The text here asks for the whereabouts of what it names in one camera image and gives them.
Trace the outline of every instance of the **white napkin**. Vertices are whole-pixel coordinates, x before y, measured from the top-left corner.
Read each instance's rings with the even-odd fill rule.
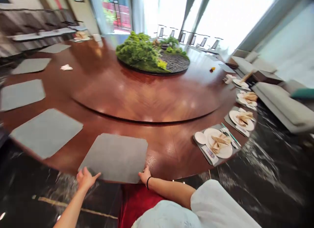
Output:
[[[69,64],[66,64],[64,66],[61,66],[60,70],[73,70],[73,68],[69,66]]]

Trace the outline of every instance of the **sofa cushion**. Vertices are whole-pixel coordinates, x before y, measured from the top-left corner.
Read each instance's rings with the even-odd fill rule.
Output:
[[[262,82],[257,83],[255,86],[293,125],[300,126],[313,122],[314,112],[300,102],[290,98],[290,94],[282,87]]]
[[[250,73],[252,70],[255,70],[255,67],[251,63],[241,57],[232,57],[232,59],[239,65],[239,69],[244,75]]]
[[[313,99],[314,100],[314,89],[303,88],[297,89],[290,95],[293,99]]]
[[[267,61],[263,60],[262,58],[257,58],[252,63],[252,65],[260,71],[266,71],[266,72],[274,73],[277,70],[276,67],[269,64]]]
[[[257,52],[250,52],[244,60],[246,60],[249,63],[252,63],[258,58],[259,54]]]

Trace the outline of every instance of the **glass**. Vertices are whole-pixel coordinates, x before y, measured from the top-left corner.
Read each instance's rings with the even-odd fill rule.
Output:
[[[106,22],[112,26],[112,33],[129,34],[131,21],[129,0],[102,0]]]

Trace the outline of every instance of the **side table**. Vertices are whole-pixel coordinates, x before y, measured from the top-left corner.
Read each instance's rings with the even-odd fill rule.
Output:
[[[264,83],[278,85],[281,82],[283,82],[283,80],[273,73],[269,73],[266,71],[256,71],[251,76],[250,82],[254,82],[254,83],[264,82]]]

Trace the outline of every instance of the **green moss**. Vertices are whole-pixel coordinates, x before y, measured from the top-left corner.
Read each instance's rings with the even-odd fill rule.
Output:
[[[146,70],[146,71],[152,71],[152,72],[163,72],[163,73],[171,73],[170,70],[164,70],[161,67],[158,67],[155,63],[149,62],[149,61],[140,61],[136,64],[130,64],[130,62],[127,59],[124,59],[120,55],[117,54],[117,57],[125,62],[128,65],[131,65],[132,67],[141,69],[141,70]]]

